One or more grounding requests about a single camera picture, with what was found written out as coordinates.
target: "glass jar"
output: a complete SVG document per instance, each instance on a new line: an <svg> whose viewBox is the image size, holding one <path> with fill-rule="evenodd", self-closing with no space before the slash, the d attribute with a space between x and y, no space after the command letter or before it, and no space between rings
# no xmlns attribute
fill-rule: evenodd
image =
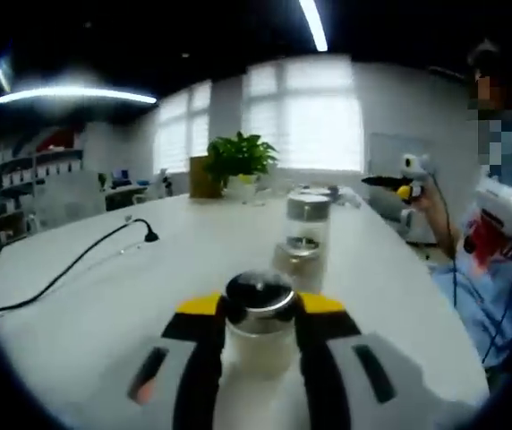
<svg viewBox="0 0 512 430"><path fill-rule="evenodd" d="M288 196L284 238L277 244L273 267L292 279L294 289L320 293L326 267L329 207L324 195Z"/></svg>
<svg viewBox="0 0 512 430"><path fill-rule="evenodd" d="M290 280L274 272L248 271L228 282L225 296L226 341L239 368L263 377L282 374L297 353L297 297Z"/></svg>

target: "white flower pot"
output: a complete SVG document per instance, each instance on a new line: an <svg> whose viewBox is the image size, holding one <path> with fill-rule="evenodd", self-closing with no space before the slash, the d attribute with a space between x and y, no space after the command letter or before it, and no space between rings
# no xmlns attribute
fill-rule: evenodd
<svg viewBox="0 0 512 430"><path fill-rule="evenodd" d="M256 175L239 175L228 178L224 195L227 199L251 202L256 195Z"/></svg>

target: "blue shirt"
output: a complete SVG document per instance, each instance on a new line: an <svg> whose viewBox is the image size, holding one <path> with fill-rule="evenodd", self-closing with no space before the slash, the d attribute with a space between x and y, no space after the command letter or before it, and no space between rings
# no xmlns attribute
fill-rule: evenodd
<svg viewBox="0 0 512 430"><path fill-rule="evenodd" d="M512 175L508 176L507 181L501 178L500 182L512 186ZM512 248L510 253L506 252L508 249L503 251L506 256L496 253L489 261L486 270L477 270L474 257L463 249L462 239L470 233L478 213L478 209L474 206L464 216L461 226L462 238L457 244L457 311L480 358L483 358L503 315L511 288ZM453 303L453 264L438 268L432 277L449 301ZM501 363L508 353L511 340L512 298L499 334L484 362L485 367Z"/></svg>

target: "white device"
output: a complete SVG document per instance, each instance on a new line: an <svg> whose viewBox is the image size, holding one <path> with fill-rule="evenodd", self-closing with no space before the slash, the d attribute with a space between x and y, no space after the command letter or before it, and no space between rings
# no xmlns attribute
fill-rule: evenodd
<svg viewBox="0 0 512 430"><path fill-rule="evenodd" d="M484 176L474 194L482 215L506 237L512 238L512 186Z"/></svg>
<svg viewBox="0 0 512 430"><path fill-rule="evenodd" d="M404 154L401 162L401 175L423 181L433 174L433 166L428 155Z"/></svg>

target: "red object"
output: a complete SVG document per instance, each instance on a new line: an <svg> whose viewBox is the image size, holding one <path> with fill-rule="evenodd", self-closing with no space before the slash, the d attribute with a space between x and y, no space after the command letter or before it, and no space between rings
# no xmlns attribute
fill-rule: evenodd
<svg viewBox="0 0 512 430"><path fill-rule="evenodd" d="M486 269L491 257L507 248L510 240L484 215L474 224L471 238L475 245L473 256L480 268Z"/></svg>
<svg viewBox="0 0 512 430"><path fill-rule="evenodd" d="M42 143L36 148L36 152L48 151L51 148L73 148L75 144L75 133L71 129L57 130L55 133L49 135Z"/></svg>
<svg viewBox="0 0 512 430"><path fill-rule="evenodd" d="M134 399L140 405L145 405L149 403L152 398L152 392L155 384L155 379L151 379L150 381L145 382L142 387L137 391L137 398Z"/></svg>

